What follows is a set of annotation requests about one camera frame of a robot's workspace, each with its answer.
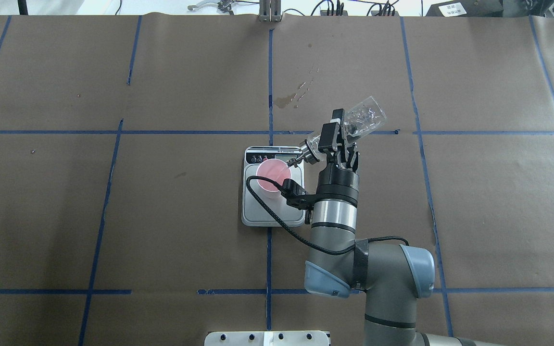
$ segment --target kitchen scale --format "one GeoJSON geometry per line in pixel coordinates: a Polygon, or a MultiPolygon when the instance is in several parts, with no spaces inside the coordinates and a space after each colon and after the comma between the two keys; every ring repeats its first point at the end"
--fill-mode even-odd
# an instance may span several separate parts
{"type": "MultiPolygon", "coordinates": [[[[283,162],[295,158],[301,154],[301,149],[298,147],[248,147],[245,149],[245,155],[242,163],[242,212],[240,218],[242,223],[247,226],[257,227],[272,227],[279,226],[271,215],[260,206],[253,196],[247,190],[245,181],[251,175],[255,175],[258,170],[258,166],[264,160],[279,159],[283,162]]],[[[298,167],[290,167],[291,179],[304,186],[304,170],[303,165],[299,164],[298,167]]],[[[258,185],[258,180],[252,180],[249,182],[251,188],[258,194],[259,197],[268,205],[275,214],[286,223],[288,226],[297,227],[303,224],[305,221],[305,212],[298,210],[286,204],[286,199],[279,196],[275,199],[266,197],[262,193],[262,189],[258,185]]]]}

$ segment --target pink cup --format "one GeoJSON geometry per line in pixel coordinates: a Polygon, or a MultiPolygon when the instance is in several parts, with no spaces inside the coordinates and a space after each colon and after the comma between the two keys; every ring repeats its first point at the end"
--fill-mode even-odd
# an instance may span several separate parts
{"type": "MultiPolygon", "coordinates": [[[[264,160],[264,162],[258,166],[258,171],[256,171],[255,175],[273,179],[280,185],[283,184],[285,179],[290,179],[292,177],[292,173],[290,172],[288,165],[279,159],[264,160]]],[[[266,182],[264,180],[257,180],[257,182],[262,193],[264,193],[266,197],[277,198],[281,196],[279,189],[277,189],[277,187],[270,182],[266,182]]]]}

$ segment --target liquid spill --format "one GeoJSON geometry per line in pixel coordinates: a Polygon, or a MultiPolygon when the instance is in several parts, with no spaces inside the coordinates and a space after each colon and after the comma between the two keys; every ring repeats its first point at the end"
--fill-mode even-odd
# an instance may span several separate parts
{"type": "Polygon", "coordinates": [[[290,105],[291,101],[294,101],[295,96],[296,93],[288,95],[286,97],[278,97],[277,99],[273,100],[273,104],[277,105],[277,107],[279,108],[286,108],[286,106],[290,105]]]}
{"type": "Polygon", "coordinates": [[[295,102],[294,108],[299,107],[299,102],[305,97],[307,92],[311,91],[311,85],[314,83],[314,77],[315,73],[319,73],[319,67],[316,67],[315,63],[312,65],[312,67],[309,70],[309,74],[312,75],[311,79],[307,81],[303,81],[303,83],[299,84],[298,90],[303,90],[303,87],[306,86],[305,90],[302,92],[302,94],[299,95],[299,92],[295,92],[294,94],[288,95],[286,97],[279,97],[275,100],[273,100],[273,104],[277,105],[279,108],[286,108],[290,103],[295,102]]]}

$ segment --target clear plastic bottle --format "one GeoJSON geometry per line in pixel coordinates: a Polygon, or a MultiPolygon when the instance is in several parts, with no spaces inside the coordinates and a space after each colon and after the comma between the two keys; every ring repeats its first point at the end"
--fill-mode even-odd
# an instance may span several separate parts
{"type": "MultiPolygon", "coordinates": [[[[342,128],[347,135],[348,142],[352,143],[384,125],[386,120],[386,114],[384,114],[382,107],[378,105],[373,96],[369,96],[345,113],[342,128]]],[[[320,161],[324,161],[326,160],[326,154],[320,153],[317,149],[320,134],[321,130],[311,133],[307,137],[306,143],[312,154],[320,161]]]]}

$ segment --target white label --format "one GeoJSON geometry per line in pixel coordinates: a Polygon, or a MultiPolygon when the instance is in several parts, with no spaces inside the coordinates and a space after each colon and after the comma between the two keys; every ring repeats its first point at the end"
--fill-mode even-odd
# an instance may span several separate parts
{"type": "Polygon", "coordinates": [[[466,10],[460,2],[440,6],[439,9],[444,17],[454,17],[456,15],[467,14],[466,10]]]}

